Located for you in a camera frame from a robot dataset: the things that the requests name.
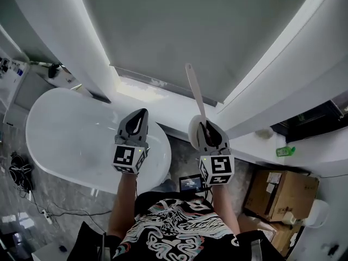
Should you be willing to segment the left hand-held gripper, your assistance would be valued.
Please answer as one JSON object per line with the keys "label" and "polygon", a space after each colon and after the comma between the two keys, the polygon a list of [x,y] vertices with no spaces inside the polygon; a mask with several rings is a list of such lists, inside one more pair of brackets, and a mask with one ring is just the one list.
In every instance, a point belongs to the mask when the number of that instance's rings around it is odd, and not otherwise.
{"label": "left hand-held gripper", "polygon": [[119,124],[115,136],[115,153],[112,166],[122,173],[138,175],[148,156],[146,142],[148,133],[148,110],[138,109],[126,116]]}

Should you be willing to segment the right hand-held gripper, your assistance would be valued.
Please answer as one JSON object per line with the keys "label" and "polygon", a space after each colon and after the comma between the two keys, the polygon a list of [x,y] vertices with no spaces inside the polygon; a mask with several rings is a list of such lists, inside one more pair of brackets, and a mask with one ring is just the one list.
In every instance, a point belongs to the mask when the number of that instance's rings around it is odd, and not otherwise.
{"label": "right hand-held gripper", "polygon": [[208,143],[206,143],[206,128],[198,123],[196,137],[200,148],[198,168],[206,185],[228,184],[234,176],[234,156],[229,147],[228,135],[215,123],[207,121]]}

